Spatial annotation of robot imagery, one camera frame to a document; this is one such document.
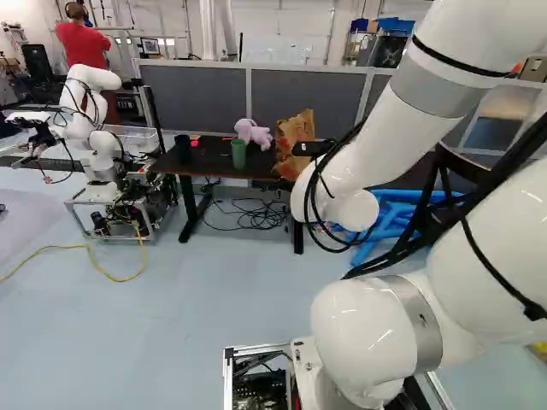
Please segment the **red shirt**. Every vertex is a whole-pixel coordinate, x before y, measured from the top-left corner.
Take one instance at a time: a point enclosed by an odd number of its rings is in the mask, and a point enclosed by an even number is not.
[[[68,66],[85,64],[106,69],[103,51],[110,50],[110,40],[100,32],[76,23],[59,23],[55,29],[67,54]]]

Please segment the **table leg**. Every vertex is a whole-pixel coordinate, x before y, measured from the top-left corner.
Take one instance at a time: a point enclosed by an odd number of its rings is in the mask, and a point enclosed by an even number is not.
[[[294,253],[303,255],[304,253],[304,224],[297,220],[292,220],[292,245]]]
[[[203,217],[205,210],[211,203],[213,195],[211,193],[204,195],[199,205],[196,206],[196,198],[194,197],[191,177],[188,175],[180,175],[179,180],[180,187],[182,188],[182,196],[185,199],[186,215],[188,215],[188,221],[179,235],[179,242],[187,243],[190,240],[191,234],[196,229],[199,220]]]

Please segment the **headphones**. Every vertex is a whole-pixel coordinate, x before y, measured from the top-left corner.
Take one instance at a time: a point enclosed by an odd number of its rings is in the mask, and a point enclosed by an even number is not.
[[[68,6],[70,4],[79,4],[80,6],[83,6],[84,2],[68,2],[67,4],[65,4],[65,15],[67,15],[69,19],[72,19],[72,16],[68,13]]]

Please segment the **yellow cable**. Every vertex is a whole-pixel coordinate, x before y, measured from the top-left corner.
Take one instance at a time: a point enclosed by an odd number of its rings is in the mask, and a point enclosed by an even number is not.
[[[12,276],[15,275],[15,273],[23,266],[25,265],[27,262],[29,262],[32,258],[34,258],[35,256],[38,256],[40,254],[42,254],[42,252],[44,252],[45,250],[48,250],[48,249],[85,249],[87,250],[87,255],[89,256],[89,260],[91,261],[91,264],[93,265],[93,267],[95,267],[95,269],[97,269],[100,273],[102,273],[104,276],[106,276],[108,279],[114,281],[114,282],[118,282],[118,283],[121,283],[121,282],[128,282],[132,279],[135,279],[137,276],[140,276],[140,274],[142,272],[144,272],[144,269],[146,269],[146,264],[148,263],[147,262],[147,257],[146,257],[146,247],[144,246],[143,244],[143,238],[141,238],[140,236],[140,232],[138,231],[138,228],[135,227],[135,230],[137,231],[137,236],[138,236],[138,243],[140,244],[140,248],[143,252],[143,267],[141,267],[139,269],[139,271],[137,273],[135,273],[134,275],[128,277],[128,278],[116,278],[114,276],[112,276],[110,273],[106,272],[104,269],[102,269],[99,264],[97,263],[97,260],[95,259],[95,255],[93,254],[93,251],[91,250],[91,246],[88,245],[88,244],[80,244],[80,245],[73,245],[73,246],[54,246],[54,245],[50,245],[50,246],[44,246],[40,249],[38,249],[36,252],[34,252],[33,254],[29,255],[23,262],[21,262],[19,265],[17,265],[17,267],[11,271],[10,273],[8,273],[6,276],[4,276],[3,278],[0,278],[0,283],[1,282],[4,282],[5,280],[8,280],[9,278],[11,278]]]

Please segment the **person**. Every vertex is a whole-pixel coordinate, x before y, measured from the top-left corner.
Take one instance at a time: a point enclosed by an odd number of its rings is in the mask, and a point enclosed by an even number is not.
[[[104,51],[110,50],[110,40],[97,30],[85,26],[85,7],[76,2],[67,4],[67,15],[71,22],[61,22],[55,32],[67,55],[68,67],[84,64],[89,67],[108,69]],[[116,97],[113,91],[103,91],[109,108],[106,115],[108,124],[119,124]]]

